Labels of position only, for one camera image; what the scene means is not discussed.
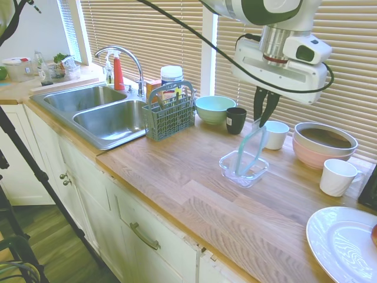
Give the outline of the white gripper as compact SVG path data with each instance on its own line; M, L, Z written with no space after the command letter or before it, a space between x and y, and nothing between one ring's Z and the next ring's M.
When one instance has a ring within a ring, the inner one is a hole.
M327 69L324 64L310 65L289 60L282 67L270 65L263 58L259 44L245 38L238 41L233 60L254 75L254 78L251 78L235 65L231 67L235 77L257 86L253 118L254 121L260 119L259 127L263 127L273 114L280 95L309 105L320 98L322 92L318 89L325 86ZM263 111L266 96L267 103Z

